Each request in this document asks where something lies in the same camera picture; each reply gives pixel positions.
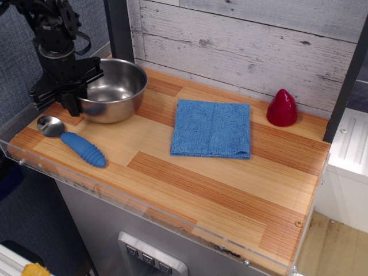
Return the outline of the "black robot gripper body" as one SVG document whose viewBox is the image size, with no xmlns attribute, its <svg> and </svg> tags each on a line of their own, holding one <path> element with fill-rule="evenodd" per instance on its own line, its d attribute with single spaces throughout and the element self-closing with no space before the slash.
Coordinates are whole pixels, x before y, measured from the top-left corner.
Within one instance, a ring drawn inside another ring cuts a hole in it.
<svg viewBox="0 0 368 276">
<path fill-rule="evenodd" d="M 77 97 L 80 83 L 85 82 L 88 85 L 103 76 L 99 57 L 77 60 L 74 48 L 65 53 L 57 53 L 37 47 L 36 52 L 43 74 L 31 88 L 29 96 L 37 110 L 43 110 L 55 102 L 62 104 L 62 92 L 74 93 Z M 81 110 L 80 98 L 77 99 Z"/>
</svg>

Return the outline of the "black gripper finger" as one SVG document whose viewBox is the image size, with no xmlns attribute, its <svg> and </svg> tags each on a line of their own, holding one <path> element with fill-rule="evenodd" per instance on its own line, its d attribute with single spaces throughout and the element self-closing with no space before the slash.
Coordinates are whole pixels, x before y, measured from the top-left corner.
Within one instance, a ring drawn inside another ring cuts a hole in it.
<svg viewBox="0 0 368 276">
<path fill-rule="evenodd" d="M 77 97 L 82 99 L 87 98 L 87 84 L 85 82 L 78 85 Z"/>
<path fill-rule="evenodd" d="M 62 105 L 72 117 L 79 117 L 78 99 L 74 93 L 62 92 Z"/>
</svg>

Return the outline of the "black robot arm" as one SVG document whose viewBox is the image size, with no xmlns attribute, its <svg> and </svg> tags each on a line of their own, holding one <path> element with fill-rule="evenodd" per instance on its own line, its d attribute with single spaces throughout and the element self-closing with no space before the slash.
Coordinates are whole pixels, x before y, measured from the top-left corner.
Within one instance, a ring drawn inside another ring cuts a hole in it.
<svg viewBox="0 0 368 276">
<path fill-rule="evenodd" d="M 33 46 L 43 74 L 29 91 L 37 110 L 58 102 L 73 117 L 82 112 L 80 100 L 87 97 L 87 86 L 103 76 L 100 58 L 76 59 L 87 53 L 91 44 L 77 51 L 77 37 L 90 42 L 79 31 L 79 14 L 69 1 L 1 1 L 1 13 L 15 6 L 34 33 Z"/>
</svg>

